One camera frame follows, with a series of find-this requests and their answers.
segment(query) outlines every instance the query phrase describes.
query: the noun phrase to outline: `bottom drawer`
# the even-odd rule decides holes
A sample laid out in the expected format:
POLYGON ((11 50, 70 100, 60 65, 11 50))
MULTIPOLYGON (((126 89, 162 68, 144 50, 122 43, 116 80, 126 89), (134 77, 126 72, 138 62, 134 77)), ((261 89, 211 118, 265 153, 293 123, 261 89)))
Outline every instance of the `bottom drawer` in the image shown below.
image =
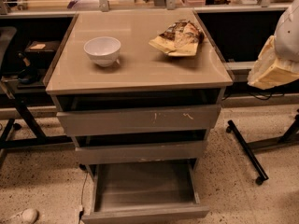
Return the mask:
POLYGON ((205 217, 187 161, 97 166, 91 213, 86 224, 120 224, 205 217))

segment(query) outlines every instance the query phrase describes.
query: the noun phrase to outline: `black metal stand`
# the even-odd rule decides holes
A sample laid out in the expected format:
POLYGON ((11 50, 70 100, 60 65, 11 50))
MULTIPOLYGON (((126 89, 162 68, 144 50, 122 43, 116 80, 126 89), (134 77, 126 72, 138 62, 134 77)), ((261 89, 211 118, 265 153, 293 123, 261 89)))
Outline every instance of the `black metal stand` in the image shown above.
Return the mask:
POLYGON ((239 130, 235 127, 235 124, 229 120, 228 121, 229 126, 226 129, 227 133, 230 133, 231 131, 234 132, 235 137, 239 141, 240 145, 243 147, 246 154, 249 156, 249 159, 253 166, 255 167, 256 171, 258 172, 259 176, 256 179, 256 183, 258 185, 262 185, 262 183, 269 179, 268 175, 264 171, 262 165, 258 162, 256 159, 254 153, 252 152, 253 149, 270 149, 275 147, 282 147, 286 145, 290 145, 292 143, 299 142, 299 115, 295 116, 295 121, 291 125, 291 127, 280 137, 270 138, 270 139, 264 139, 259 140, 251 143, 247 143, 242 134, 239 132, 239 130))
POLYGON ((26 104, 22 100, 15 100, 15 108, 17 109, 21 117, 25 120, 31 131, 35 134, 36 138, 7 140, 7 137, 12 129, 19 130, 21 128, 20 124, 15 123, 15 119, 10 119, 0 137, 0 149, 54 145, 72 142, 71 138, 65 135, 51 137, 46 136, 40 126, 37 124, 33 115, 28 110, 26 104))

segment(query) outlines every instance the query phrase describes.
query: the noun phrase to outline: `white round object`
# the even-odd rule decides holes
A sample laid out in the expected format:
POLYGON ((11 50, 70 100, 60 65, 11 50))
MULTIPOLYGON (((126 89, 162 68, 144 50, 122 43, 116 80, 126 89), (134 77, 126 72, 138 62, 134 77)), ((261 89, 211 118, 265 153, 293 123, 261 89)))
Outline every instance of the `white round object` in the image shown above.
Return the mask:
POLYGON ((33 224, 36 222, 38 216, 38 212, 36 209, 28 208, 21 213, 22 221, 27 224, 33 224))
POLYGON ((84 45, 84 51, 96 64, 107 67, 112 65, 119 57, 121 42, 110 36, 96 37, 84 45))

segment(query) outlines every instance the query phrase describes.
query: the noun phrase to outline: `drawer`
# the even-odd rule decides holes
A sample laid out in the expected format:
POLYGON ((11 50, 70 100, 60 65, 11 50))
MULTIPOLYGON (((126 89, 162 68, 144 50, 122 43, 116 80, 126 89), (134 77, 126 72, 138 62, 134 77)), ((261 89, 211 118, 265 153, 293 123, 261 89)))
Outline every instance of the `drawer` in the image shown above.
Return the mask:
POLYGON ((132 133, 86 137, 76 148, 78 161, 91 165, 140 161, 199 159, 205 152, 205 130, 132 133))
POLYGON ((101 164, 85 224, 122 224, 205 217, 187 161, 101 164))
POLYGON ((213 128, 220 105, 145 107, 58 112, 68 136, 213 128))

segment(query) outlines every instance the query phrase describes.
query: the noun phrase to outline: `floor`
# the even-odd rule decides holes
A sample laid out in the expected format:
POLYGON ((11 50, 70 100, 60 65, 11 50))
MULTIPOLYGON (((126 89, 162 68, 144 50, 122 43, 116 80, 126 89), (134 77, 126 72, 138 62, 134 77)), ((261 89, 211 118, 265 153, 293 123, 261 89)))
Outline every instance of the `floor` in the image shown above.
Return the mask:
MULTIPOLYGON (((258 186, 249 159, 235 136, 226 132, 231 119, 248 142, 283 135, 294 121, 298 104, 298 96, 274 97, 255 105, 246 99, 224 101, 195 172, 201 203, 210 212, 203 219, 163 224, 299 223, 299 146, 257 153, 269 175, 258 186)), ((48 135, 64 132, 56 118, 37 121, 48 135)), ((21 120, 20 124, 22 129, 10 138, 31 136, 21 120)), ((39 212, 36 223, 73 224, 78 223, 81 204, 89 212, 93 182, 79 169, 72 144, 1 150, 0 180, 0 219, 32 207, 39 212)))

